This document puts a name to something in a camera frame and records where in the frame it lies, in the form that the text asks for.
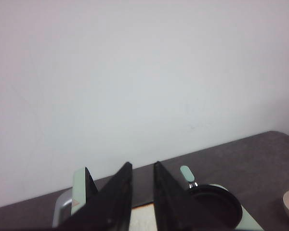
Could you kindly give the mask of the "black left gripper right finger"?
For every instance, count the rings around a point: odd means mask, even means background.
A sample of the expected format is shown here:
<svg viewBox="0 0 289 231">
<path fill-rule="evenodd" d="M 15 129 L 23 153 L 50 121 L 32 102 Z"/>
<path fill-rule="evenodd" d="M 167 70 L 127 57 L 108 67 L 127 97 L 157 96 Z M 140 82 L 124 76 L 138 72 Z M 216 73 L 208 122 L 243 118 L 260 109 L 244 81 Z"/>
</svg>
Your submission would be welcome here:
<svg viewBox="0 0 289 231">
<path fill-rule="evenodd" d="M 154 211 L 159 231 L 216 231 L 222 223 L 196 202 L 160 161 L 154 163 Z"/>
</svg>

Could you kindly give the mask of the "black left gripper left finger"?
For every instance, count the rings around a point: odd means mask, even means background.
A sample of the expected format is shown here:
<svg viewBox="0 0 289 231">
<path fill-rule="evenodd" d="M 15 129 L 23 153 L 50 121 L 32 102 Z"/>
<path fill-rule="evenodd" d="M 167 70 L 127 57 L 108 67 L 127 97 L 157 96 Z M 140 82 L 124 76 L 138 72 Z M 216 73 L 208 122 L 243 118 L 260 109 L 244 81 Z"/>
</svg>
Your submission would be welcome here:
<svg viewBox="0 0 289 231">
<path fill-rule="evenodd" d="M 61 231 L 127 231 L 132 205 L 132 164 L 126 162 L 101 191 L 60 225 Z"/>
</svg>

